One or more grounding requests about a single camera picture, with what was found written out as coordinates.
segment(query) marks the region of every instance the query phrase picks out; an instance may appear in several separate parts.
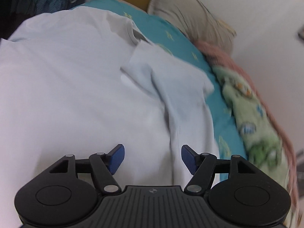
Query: beige pillow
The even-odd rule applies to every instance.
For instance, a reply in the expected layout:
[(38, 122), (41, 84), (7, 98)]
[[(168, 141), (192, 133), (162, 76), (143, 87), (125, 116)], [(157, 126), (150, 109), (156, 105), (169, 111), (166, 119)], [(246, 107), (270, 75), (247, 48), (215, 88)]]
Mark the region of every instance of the beige pillow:
[(199, 0), (150, 0), (147, 12), (170, 22), (192, 42), (200, 39), (232, 52), (235, 31), (215, 19)]

